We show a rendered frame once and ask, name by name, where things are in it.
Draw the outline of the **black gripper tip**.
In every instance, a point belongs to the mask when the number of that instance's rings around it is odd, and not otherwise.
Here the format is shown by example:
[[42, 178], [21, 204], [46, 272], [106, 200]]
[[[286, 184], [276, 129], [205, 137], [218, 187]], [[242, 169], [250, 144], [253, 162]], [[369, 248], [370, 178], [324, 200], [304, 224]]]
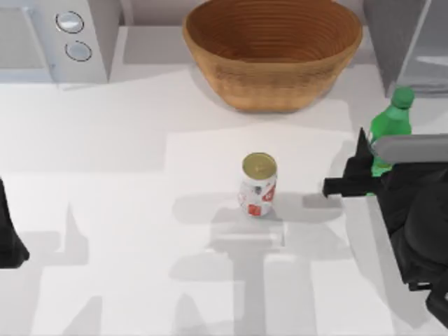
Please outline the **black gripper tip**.
[[11, 220], [4, 182], [0, 178], [0, 270], [17, 269], [29, 257], [30, 253]]

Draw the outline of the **large microwave knob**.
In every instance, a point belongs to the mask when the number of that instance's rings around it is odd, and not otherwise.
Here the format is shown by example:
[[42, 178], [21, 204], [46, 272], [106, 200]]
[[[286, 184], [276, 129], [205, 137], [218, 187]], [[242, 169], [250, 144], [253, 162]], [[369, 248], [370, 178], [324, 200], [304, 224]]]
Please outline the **large microwave knob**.
[[85, 25], [83, 18], [74, 11], [56, 14], [55, 23], [60, 31], [68, 34], [81, 32]]

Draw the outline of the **small microwave knob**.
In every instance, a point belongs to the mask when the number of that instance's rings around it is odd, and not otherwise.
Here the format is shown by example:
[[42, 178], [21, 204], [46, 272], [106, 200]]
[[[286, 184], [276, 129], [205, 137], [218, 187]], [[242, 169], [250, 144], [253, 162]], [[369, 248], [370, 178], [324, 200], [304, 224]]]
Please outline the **small microwave knob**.
[[75, 62], [86, 62], [92, 57], [92, 49], [82, 41], [67, 43], [64, 50], [66, 56]]

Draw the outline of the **red and white can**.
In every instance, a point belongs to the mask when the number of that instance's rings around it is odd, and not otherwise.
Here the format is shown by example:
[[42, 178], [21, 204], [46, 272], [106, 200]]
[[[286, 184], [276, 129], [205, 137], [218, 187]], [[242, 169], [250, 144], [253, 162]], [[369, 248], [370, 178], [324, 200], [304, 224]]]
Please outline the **red and white can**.
[[277, 172], [276, 161], [267, 153], [250, 153], [242, 160], [238, 202], [245, 214], [262, 217], [270, 212]]

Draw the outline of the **brown woven basket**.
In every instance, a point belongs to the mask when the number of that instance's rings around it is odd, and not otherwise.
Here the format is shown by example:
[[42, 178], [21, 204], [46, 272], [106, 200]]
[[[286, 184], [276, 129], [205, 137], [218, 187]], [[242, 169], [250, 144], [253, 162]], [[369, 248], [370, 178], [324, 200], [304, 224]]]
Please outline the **brown woven basket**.
[[337, 80], [363, 37], [334, 0], [206, 0], [183, 38], [211, 89], [242, 111], [295, 111]]

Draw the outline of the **grey cabinet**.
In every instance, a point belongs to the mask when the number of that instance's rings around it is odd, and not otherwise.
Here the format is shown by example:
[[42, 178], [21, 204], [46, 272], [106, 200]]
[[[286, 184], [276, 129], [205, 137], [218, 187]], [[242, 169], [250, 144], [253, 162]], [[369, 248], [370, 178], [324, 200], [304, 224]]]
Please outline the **grey cabinet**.
[[384, 92], [448, 98], [448, 0], [364, 0]]

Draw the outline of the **pale grey rounded box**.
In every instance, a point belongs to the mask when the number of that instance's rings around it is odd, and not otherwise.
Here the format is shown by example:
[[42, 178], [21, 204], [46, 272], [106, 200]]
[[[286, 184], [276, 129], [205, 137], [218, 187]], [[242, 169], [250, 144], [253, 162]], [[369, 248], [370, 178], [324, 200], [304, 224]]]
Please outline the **pale grey rounded box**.
[[392, 165], [448, 162], [448, 134], [383, 136], [372, 144], [372, 150]]

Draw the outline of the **pale microwave oven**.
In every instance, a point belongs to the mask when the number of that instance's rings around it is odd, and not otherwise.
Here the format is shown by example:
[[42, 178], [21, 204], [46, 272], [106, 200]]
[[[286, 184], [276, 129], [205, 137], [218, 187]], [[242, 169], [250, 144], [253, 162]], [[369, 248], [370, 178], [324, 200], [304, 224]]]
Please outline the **pale microwave oven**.
[[[57, 28], [56, 14], [67, 11], [83, 18], [81, 32]], [[107, 83], [122, 18], [120, 0], [0, 0], [0, 83]], [[90, 46], [88, 61], [66, 56], [73, 41]]]

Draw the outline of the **green bottle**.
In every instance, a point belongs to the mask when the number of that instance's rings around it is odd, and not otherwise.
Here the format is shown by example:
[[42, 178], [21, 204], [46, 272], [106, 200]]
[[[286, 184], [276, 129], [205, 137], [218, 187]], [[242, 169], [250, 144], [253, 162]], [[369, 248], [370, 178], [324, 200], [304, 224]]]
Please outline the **green bottle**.
[[370, 123], [368, 141], [370, 147], [384, 136], [410, 135], [410, 109], [414, 102], [414, 91], [410, 87], [397, 87], [389, 106], [376, 115]]

